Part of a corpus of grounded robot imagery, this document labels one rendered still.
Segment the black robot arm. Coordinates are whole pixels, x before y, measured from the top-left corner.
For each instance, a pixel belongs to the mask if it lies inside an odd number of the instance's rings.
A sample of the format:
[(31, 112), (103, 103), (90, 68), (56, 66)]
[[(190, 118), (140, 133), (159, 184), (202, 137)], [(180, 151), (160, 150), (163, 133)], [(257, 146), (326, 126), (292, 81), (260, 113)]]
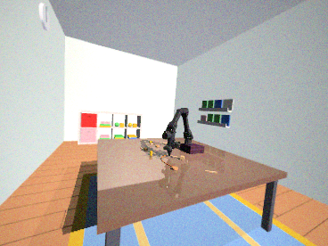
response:
[[(183, 117), (183, 122), (184, 122), (184, 144), (186, 145), (192, 145), (192, 139), (193, 139), (193, 134), (192, 131), (189, 129), (189, 123), (188, 123), (188, 116), (189, 110), (187, 108), (181, 108), (176, 110), (176, 114), (174, 118), (168, 123), (168, 126), (164, 133), (162, 134), (163, 139), (175, 139), (175, 134), (176, 134), (176, 128), (177, 128), (177, 122), (180, 118), (180, 116)], [(186, 138), (189, 137), (189, 138)], [(175, 146), (176, 148), (180, 147), (181, 142), (172, 142), (171, 146)]]

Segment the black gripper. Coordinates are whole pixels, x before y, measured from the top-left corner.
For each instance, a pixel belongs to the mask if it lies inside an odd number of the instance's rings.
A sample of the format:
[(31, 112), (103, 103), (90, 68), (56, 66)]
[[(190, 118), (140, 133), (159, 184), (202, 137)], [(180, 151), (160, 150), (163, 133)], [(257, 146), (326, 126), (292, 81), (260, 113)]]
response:
[(173, 146), (171, 146), (171, 144), (172, 144), (172, 142), (174, 142), (176, 139), (168, 139), (168, 143), (167, 143), (167, 145), (165, 145), (164, 147), (163, 147), (163, 150), (167, 150), (167, 152), (168, 152), (168, 156), (170, 156), (170, 154), (171, 154), (171, 152), (172, 152), (172, 150), (175, 148), (175, 147), (173, 147)]

